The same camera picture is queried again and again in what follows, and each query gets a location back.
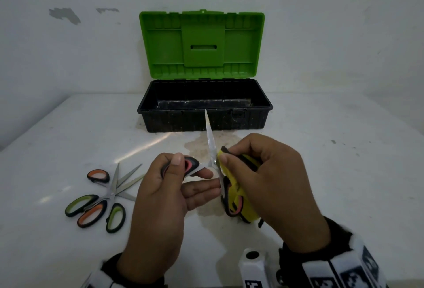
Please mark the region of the black and white left wristband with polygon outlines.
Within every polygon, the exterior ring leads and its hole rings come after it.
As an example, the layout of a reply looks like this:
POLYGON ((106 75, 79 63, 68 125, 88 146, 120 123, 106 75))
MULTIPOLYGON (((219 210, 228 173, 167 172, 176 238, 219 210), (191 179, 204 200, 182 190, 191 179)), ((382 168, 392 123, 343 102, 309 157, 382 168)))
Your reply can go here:
POLYGON ((139 284, 123 277, 117 269, 121 255, 122 253, 119 253, 102 261, 99 268, 87 277, 81 288, 168 288, 164 277, 151 284, 139 284))

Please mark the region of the red handled scissors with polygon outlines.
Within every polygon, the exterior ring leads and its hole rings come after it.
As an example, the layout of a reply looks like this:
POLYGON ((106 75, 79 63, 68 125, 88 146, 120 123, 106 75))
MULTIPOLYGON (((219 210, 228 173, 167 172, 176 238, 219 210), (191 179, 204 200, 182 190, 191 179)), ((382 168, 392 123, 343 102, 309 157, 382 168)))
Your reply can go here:
POLYGON ((244 199, 241 195, 237 194, 236 186, 232 185, 230 182, 229 173, 223 171, 223 168, 218 161, 218 151, 209 121, 209 116, 206 109, 204 112, 209 146, 209 161, 207 163, 200 163, 193 157, 185 156, 184 177, 192 176, 204 168, 212 168, 218 174, 218 178, 220 180, 221 201, 224 205, 226 214, 230 217, 241 217, 244 199))

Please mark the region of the person's right hand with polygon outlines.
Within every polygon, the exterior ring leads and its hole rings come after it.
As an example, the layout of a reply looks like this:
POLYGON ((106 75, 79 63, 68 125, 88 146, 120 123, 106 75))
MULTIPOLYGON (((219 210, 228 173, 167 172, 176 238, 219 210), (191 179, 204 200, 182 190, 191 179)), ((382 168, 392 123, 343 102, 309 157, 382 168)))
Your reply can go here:
POLYGON ((329 245, 331 233, 310 187, 303 159, 294 148, 268 136, 251 133, 229 153, 259 157, 253 209, 296 253, 329 245))

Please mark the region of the black toolbox with green lid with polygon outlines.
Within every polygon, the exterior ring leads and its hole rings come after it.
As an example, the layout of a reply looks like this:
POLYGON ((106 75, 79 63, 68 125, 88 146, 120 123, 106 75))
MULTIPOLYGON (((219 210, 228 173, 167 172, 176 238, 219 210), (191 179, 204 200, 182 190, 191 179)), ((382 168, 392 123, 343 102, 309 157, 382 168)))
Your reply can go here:
POLYGON ((137 108, 150 133, 263 129, 273 105, 254 79, 262 12, 143 11, 150 76, 137 108))

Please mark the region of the yellow cloth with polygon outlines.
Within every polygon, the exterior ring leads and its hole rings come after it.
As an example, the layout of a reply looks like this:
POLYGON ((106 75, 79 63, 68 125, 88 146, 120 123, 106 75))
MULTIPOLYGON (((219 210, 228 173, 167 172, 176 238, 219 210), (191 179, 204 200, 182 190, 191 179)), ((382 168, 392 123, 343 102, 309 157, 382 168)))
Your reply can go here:
MULTIPOLYGON (((258 168, 263 164, 259 157, 251 157, 246 154, 237 157, 253 172, 257 172, 258 168)), ((260 228, 264 221, 253 209, 245 191, 222 163, 220 163, 220 168, 223 173, 223 187, 221 189, 224 190, 221 201, 226 214, 232 218, 239 217, 243 222, 248 224, 259 220, 258 227, 260 228)))

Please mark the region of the black and white wristband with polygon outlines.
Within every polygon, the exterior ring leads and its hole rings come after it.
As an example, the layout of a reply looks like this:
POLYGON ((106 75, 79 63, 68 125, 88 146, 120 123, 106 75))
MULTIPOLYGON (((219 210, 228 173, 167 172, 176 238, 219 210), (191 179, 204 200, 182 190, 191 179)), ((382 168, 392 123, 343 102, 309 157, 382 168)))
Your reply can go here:
POLYGON ((122 253, 119 253, 102 261, 99 268, 87 277, 81 288, 168 288, 164 277, 151 284, 139 284, 123 277, 117 269, 121 255, 122 253))
POLYGON ((362 239, 325 218, 331 241, 321 250, 279 249, 279 280, 288 288, 389 288, 385 275, 362 239))

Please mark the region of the black and white right wristband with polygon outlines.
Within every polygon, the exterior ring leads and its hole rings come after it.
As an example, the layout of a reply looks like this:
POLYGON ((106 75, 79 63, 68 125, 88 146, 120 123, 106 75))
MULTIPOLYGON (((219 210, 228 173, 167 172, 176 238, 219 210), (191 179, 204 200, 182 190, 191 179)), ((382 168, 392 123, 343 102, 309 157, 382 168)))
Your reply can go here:
POLYGON ((385 275, 362 239, 325 218, 331 241, 321 250, 279 249, 279 280, 288 288, 389 288, 385 275))

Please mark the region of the person's left hand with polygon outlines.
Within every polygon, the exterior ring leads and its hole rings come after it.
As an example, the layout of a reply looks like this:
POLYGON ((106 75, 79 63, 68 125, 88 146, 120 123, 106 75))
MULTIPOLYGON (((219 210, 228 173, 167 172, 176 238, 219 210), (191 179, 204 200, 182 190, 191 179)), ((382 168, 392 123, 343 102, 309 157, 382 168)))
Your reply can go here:
MULTIPOLYGON (((183 243, 187 212, 216 199, 202 195, 186 199, 182 187, 178 192, 164 192, 162 181, 169 166, 165 154, 154 159, 141 182, 128 242, 117 263, 123 277, 139 284, 154 283, 174 265, 183 243)), ((196 176, 219 180, 206 168, 196 176)))

